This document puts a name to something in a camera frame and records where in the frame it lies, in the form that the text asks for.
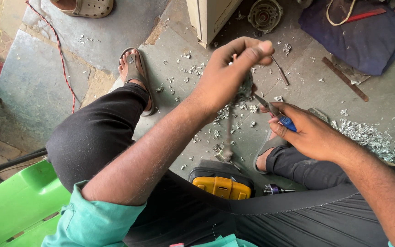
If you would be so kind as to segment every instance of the shirt sleeve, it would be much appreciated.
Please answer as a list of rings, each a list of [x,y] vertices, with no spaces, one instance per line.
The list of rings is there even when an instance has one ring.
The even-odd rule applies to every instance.
[[[80,194],[87,182],[74,185],[69,205],[62,207],[56,234],[46,236],[42,247],[124,246],[123,238],[146,204],[131,207],[87,201]]]

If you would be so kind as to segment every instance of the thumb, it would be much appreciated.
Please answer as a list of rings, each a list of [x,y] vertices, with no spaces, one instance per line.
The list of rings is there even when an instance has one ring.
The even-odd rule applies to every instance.
[[[279,137],[291,143],[296,138],[295,135],[297,135],[296,132],[288,130],[288,128],[279,123],[270,123],[269,128],[271,128],[271,130],[275,132]]]
[[[263,57],[270,55],[272,52],[272,42],[267,40],[260,42],[256,47],[247,48],[237,57],[230,66],[233,71],[245,74],[252,66],[257,64]]]

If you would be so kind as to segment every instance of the red wire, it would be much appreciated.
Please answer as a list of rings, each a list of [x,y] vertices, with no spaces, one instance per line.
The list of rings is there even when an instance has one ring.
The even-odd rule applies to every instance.
[[[39,14],[35,9],[33,9],[31,4],[29,3],[29,0],[26,0],[25,3],[28,4],[28,6],[30,6],[30,8],[33,10],[33,12],[35,12],[37,15],[39,15],[42,18],[43,21],[45,21],[45,23],[51,28],[51,30],[54,32],[54,35],[56,36],[56,40],[58,41],[59,54],[60,54],[61,60],[62,60],[63,77],[65,78],[65,82],[68,85],[68,88],[69,88],[69,90],[71,91],[71,94],[72,94],[72,113],[74,113],[74,106],[75,106],[74,91],[72,90],[71,86],[68,83],[68,80],[66,79],[65,64],[63,62],[63,54],[62,54],[62,50],[61,50],[61,45],[60,45],[58,34],[56,33],[56,31],[54,30],[52,25],[43,16],[41,16],[41,14]]]

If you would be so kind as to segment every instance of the blue cloth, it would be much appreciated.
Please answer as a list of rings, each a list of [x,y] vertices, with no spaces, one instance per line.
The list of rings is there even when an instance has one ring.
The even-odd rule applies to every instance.
[[[56,234],[46,236],[42,247],[124,246],[123,238],[146,204],[130,207],[101,201],[87,201],[80,194],[80,190],[87,182],[74,185],[69,204],[62,207],[62,217],[59,219]],[[226,237],[219,236],[210,243],[195,247],[257,246],[231,234]]]
[[[387,12],[332,26],[326,19],[328,2],[316,0],[304,9],[298,20],[301,29],[348,65],[369,75],[380,76],[395,60],[395,12],[377,0],[356,1],[352,15],[378,8]],[[340,23],[347,16],[350,5],[349,0],[333,1],[330,19]]]

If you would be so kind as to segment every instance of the teal shirt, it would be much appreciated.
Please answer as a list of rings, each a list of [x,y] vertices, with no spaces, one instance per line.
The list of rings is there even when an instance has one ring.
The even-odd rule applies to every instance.
[[[87,201],[80,194],[80,190],[87,182],[83,181],[74,185],[69,204],[62,207],[62,217],[59,219],[56,234],[46,236],[42,247],[124,246],[123,238],[146,204],[131,207],[101,201]],[[231,234],[226,237],[219,236],[210,243],[195,245],[195,247],[257,246]]]

